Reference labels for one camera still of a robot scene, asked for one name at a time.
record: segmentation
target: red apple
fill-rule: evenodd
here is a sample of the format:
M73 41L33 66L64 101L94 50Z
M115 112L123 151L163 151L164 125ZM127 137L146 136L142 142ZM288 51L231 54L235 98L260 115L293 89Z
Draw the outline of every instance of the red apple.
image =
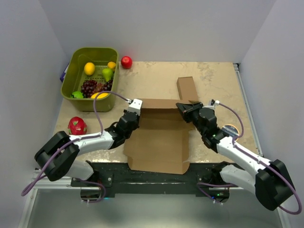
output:
M132 66L133 61L132 61L132 59L131 59L130 57L124 56L124 57L122 58L121 63L122 63L122 67L123 67L123 68L125 68L125 69L130 69L131 66Z
M68 132L73 135L86 134L86 124L80 117L73 117L68 123Z

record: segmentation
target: green basket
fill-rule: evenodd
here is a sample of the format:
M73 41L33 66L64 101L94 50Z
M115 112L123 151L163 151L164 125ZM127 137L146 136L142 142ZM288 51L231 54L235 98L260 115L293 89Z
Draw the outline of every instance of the green basket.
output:
M66 77L61 87L61 94L69 100L72 105L79 111L93 111L93 99L91 98L71 98L74 91L80 91L81 85L85 80L93 79L97 82L105 83L102 76L102 70L107 68L108 62L115 62L116 69L113 76L112 90L116 92L119 69L118 69L118 53L112 48L105 47L84 47L77 50L70 61ZM92 76L87 76L84 73L85 64L92 62L95 65L95 72ZM108 94L106 97L96 100L96 109L98 112L108 112L115 104L116 96Z

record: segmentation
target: brown cardboard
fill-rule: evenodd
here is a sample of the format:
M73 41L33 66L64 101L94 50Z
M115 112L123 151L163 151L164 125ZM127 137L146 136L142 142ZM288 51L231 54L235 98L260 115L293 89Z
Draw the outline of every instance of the brown cardboard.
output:
M187 100L190 102L199 101L193 77L179 77L176 84L181 100Z
M189 162L189 130L176 103L185 100L142 99L139 126L124 143L132 170L184 174Z

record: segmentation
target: yellow lemon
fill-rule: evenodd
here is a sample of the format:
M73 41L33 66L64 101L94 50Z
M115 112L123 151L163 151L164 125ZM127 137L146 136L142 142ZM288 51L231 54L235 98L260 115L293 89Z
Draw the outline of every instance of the yellow lemon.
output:
M92 98L92 99L95 99L95 97L97 96L97 94L99 94L99 93L93 94L93 95L91 96L91 98ZM100 94L100 95L97 97L97 99L104 98L104 97L106 97L108 94L109 94L109 93Z
M109 62L108 63L108 68L110 68L111 70L115 71L115 67L116 67L116 63L115 62Z
M95 65L93 63L87 63L84 68L86 75L91 76L95 71Z

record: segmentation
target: beige table surface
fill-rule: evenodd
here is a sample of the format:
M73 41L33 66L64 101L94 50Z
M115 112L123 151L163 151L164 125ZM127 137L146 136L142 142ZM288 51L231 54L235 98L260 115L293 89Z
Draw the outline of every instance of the beige table surface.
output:
M192 76L200 101L207 105L211 99L219 100L233 108L242 118L245 135L238 143L257 153L249 118L239 88L232 63L217 62L134 62L131 69L120 67L118 93L124 97L179 99L176 81L178 77ZM104 127L118 121L123 115L127 103L117 98L114 108L107 113L99 113ZM94 112L79 112L67 100L63 100L55 132L66 131L73 116L84 119L88 126L87 133L95 133L100 126ZM238 119L224 107L216 108L218 125L232 124L240 130ZM222 162L231 160L216 154L202 142L200 134L193 130L189 138L190 162ZM92 162L127 162L123 155L124 146L112 150L99 150L77 157L77 160Z

